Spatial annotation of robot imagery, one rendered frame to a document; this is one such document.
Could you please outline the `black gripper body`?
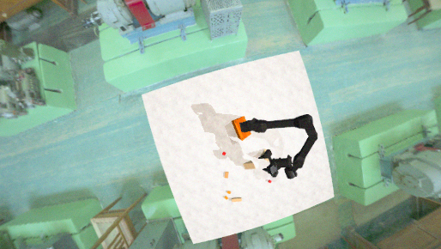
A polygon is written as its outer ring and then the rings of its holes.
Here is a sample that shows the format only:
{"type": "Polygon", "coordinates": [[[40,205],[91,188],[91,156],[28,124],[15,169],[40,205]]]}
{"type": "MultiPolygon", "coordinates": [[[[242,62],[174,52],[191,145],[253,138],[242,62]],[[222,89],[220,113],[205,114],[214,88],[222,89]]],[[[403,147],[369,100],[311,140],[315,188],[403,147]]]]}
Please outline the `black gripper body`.
{"type": "MultiPolygon", "coordinates": [[[[266,149],[266,151],[265,151],[265,153],[264,153],[264,158],[265,159],[269,159],[269,162],[271,162],[271,161],[273,161],[273,162],[276,162],[276,163],[278,163],[278,168],[279,169],[281,169],[281,164],[280,164],[280,161],[281,161],[281,157],[279,157],[279,159],[275,159],[275,158],[271,158],[271,156],[272,156],[272,153],[271,153],[271,150],[270,149],[266,149]]],[[[276,174],[278,175],[278,170],[276,170],[276,174]]],[[[276,176],[277,176],[276,175],[276,176]]],[[[276,177],[275,176],[275,177],[276,177]]]]}

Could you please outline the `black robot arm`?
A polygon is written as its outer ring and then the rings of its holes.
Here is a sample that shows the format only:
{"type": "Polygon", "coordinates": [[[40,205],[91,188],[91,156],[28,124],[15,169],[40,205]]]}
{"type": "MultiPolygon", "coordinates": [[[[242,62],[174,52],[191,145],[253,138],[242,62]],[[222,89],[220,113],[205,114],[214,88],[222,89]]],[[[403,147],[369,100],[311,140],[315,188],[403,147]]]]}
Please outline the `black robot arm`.
{"type": "MultiPolygon", "coordinates": [[[[244,133],[249,131],[265,133],[267,129],[288,127],[295,127],[306,131],[308,138],[306,139],[305,144],[303,145],[300,152],[294,156],[293,163],[292,157],[290,155],[288,155],[287,158],[281,158],[280,164],[281,167],[284,167],[284,172],[286,173],[288,179],[294,179],[295,177],[297,177],[298,174],[296,171],[304,166],[307,154],[318,139],[317,131],[313,125],[313,117],[310,114],[305,114],[297,118],[287,118],[272,121],[253,118],[252,120],[240,122],[239,125],[241,132],[244,133]]],[[[275,177],[277,175],[276,170],[279,170],[277,166],[278,163],[273,161],[271,161],[270,165],[267,166],[268,173],[270,173],[272,177],[275,177]]]]}

